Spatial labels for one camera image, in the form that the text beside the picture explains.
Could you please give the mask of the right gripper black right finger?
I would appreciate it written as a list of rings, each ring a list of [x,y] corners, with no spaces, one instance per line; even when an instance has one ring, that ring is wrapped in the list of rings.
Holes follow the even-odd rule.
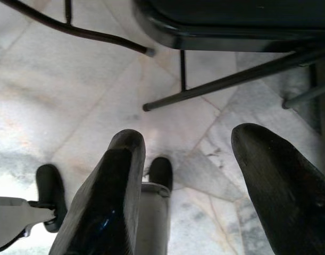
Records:
[[[275,254],[325,254],[325,176],[290,142],[243,123],[231,145]]]

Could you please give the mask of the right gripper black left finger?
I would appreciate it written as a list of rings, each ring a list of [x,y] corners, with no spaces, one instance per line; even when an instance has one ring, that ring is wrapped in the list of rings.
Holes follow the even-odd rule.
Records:
[[[145,142],[118,132],[75,194],[50,254],[134,254]]]

